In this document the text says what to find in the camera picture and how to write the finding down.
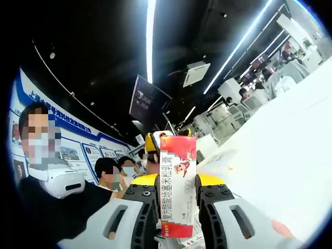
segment ceiling vent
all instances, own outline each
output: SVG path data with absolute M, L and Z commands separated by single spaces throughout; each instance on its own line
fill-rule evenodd
M 190 65 L 187 65 L 187 75 L 183 87 L 190 86 L 196 82 L 202 80 L 208 71 L 211 63 L 205 64 L 203 61 L 199 61 Z

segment white table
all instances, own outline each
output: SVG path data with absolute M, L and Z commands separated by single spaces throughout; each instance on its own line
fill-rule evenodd
M 331 72 L 329 59 L 198 165 L 301 241 L 315 236 L 332 205 Z

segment red and white box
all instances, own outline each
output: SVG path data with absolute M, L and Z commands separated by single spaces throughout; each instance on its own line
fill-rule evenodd
M 192 236 L 195 215 L 196 138 L 162 136 L 160 211 L 162 236 Z

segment ceiling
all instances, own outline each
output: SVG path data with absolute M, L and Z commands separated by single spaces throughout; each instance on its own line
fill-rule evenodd
M 146 77 L 146 15 L 148 0 L 44 1 L 26 3 L 22 28 L 21 66 L 43 92 L 91 126 L 135 145 L 139 130 L 129 106 L 137 74 Z M 268 23 L 283 0 L 274 0 L 212 88 L 206 87 L 227 60 L 267 0 L 157 0 L 153 33 L 154 84 L 172 97 L 164 110 L 178 125 L 208 109 L 219 97 L 223 77 Z M 281 32 L 268 26 L 229 77 L 237 77 Z M 106 123 L 74 100 L 49 73 Z M 204 79 L 183 88 L 187 64 L 211 66 Z

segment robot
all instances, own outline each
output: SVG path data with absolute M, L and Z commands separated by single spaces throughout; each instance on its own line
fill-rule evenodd
M 146 136 L 145 150 L 150 160 L 159 162 L 160 137 L 173 135 L 158 131 Z M 205 248 L 299 248 L 295 238 L 285 238 L 275 232 L 271 220 L 244 199 L 235 199 L 224 181 L 213 175 L 196 175 L 196 199 Z M 59 246 L 69 249 L 121 248 L 146 249 L 161 247 L 183 248 L 165 243 L 158 236 L 160 217 L 159 175 L 136 178 L 122 199 L 111 201 L 93 214 L 86 230 L 74 239 L 65 239 Z M 114 239 L 108 238 L 116 226 Z

